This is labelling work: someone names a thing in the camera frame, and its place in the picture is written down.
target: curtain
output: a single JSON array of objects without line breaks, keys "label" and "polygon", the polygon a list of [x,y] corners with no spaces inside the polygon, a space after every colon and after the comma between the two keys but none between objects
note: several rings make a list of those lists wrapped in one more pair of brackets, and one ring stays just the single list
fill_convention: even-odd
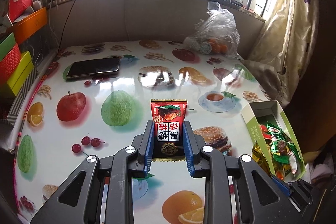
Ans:
[{"label": "curtain", "polygon": [[277,0],[244,65],[285,107],[305,74],[318,27],[318,0]]}]

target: fruit-patterned tablecloth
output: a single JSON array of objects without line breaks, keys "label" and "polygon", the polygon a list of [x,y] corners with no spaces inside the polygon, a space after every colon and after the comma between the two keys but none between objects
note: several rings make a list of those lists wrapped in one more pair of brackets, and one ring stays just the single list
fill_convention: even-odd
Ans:
[{"label": "fruit-patterned tablecloth", "polygon": [[[117,77],[66,82],[74,62],[110,56],[120,58]],[[239,60],[190,52],[178,41],[69,47],[56,57],[36,91],[16,150],[16,198],[24,223],[85,159],[84,153],[114,155],[142,134],[152,120],[150,99],[187,99],[193,110],[185,120],[194,132],[232,156],[251,154],[242,107],[267,100]],[[185,161],[152,162],[150,174],[133,179],[136,224],[190,223],[192,215],[196,221],[202,217],[205,179],[191,178]],[[234,216],[233,194],[231,201]]]}]

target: silver screw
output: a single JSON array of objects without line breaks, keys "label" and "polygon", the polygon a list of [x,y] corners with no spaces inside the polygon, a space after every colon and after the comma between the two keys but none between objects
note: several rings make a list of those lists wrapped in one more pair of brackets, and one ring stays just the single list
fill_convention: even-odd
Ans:
[{"label": "silver screw", "polygon": [[93,155],[88,156],[88,157],[86,158],[86,161],[89,162],[89,163],[93,163],[93,162],[95,162],[96,160],[97,160],[97,157],[96,157],[96,156],[93,156]]},{"label": "silver screw", "polygon": [[204,152],[211,152],[213,150],[213,148],[209,145],[203,146],[202,149]]},{"label": "silver screw", "polygon": [[135,147],[134,146],[127,146],[125,148],[126,153],[133,153],[135,151]]},{"label": "silver screw", "polygon": [[251,161],[251,156],[250,155],[242,155],[241,160],[244,162],[250,162]]}]

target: black smartphone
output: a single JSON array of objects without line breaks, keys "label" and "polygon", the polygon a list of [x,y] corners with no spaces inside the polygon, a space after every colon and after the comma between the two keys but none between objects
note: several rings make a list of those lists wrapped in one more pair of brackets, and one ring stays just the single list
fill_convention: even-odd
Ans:
[{"label": "black smartphone", "polygon": [[108,57],[75,62],[68,71],[67,80],[94,75],[115,75],[119,71],[119,64],[119,57]]}]

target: clear plastic bag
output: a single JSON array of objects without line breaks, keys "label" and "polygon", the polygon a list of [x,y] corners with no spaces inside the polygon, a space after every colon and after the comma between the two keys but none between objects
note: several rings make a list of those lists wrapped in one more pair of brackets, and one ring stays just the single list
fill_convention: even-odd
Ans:
[{"label": "clear plastic bag", "polygon": [[196,24],[193,35],[186,37],[184,47],[203,54],[222,53],[242,59],[237,53],[240,35],[233,14],[222,9],[218,2],[208,2],[209,18]]}]

